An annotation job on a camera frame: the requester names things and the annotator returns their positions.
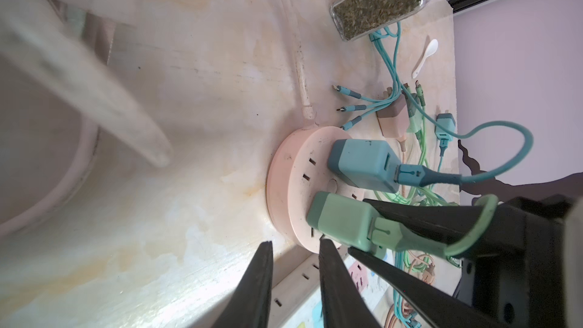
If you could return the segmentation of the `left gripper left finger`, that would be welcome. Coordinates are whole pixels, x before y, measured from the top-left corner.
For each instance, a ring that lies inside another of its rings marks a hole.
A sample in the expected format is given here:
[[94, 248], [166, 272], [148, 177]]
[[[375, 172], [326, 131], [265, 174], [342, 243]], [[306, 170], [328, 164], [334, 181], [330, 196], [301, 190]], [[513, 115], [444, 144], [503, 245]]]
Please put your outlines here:
[[273, 243], [262, 242], [213, 327], [268, 327], [273, 287]]

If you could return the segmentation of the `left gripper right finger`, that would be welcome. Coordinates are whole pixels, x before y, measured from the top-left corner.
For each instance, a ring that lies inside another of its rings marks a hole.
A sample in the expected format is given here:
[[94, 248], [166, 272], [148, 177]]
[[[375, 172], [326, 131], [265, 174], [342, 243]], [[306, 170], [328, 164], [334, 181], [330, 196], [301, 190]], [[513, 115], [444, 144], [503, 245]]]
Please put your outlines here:
[[329, 239], [320, 241], [319, 267], [323, 326], [380, 327]]

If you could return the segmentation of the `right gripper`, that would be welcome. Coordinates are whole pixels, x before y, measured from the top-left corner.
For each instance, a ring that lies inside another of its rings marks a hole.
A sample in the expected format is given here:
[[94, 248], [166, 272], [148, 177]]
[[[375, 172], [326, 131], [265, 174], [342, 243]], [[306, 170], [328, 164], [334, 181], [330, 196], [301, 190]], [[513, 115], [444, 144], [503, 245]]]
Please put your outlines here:
[[366, 202], [382, 217], [441, 244], [446, 256], [465, 258], [454, 298], [373, 255], [348, 249], [431, 326], [566, 326], [563, 236], [573, 198], [556, 194], [500, 203], [481, 197], [472, 206], [439, 207]]

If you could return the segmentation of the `teal charger plug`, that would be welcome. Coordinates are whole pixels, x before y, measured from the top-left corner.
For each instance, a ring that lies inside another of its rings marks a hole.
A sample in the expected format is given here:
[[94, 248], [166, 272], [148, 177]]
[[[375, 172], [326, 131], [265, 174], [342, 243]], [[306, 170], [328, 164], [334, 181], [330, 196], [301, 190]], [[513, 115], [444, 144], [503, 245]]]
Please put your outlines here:
[[433, 184], [460, 185], [459, 174], [438, 173], [422, 165], [404, 164], [385, 141], [335, 141], [327, 166], [356, 188], [396, 193], [402, 185], [423, 188]]
[[436, 118], [435, 135], [439, 141], [440, 157], [443, 157], [455, 132], [455, 119], [452, 113], [440, 113]]

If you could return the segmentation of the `pink charger plug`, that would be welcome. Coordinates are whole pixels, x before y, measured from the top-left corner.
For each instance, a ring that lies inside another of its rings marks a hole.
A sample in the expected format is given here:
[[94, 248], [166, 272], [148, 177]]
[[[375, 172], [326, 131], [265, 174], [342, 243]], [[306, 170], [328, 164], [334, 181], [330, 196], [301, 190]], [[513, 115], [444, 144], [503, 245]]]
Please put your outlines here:
[[401, 152], [405, 153], [407, 151], [406, 134], [410, 125], [405, 96], [400, 94], [389, 106], [377, 111], [376, 115], [384, 138], [397, 140]]

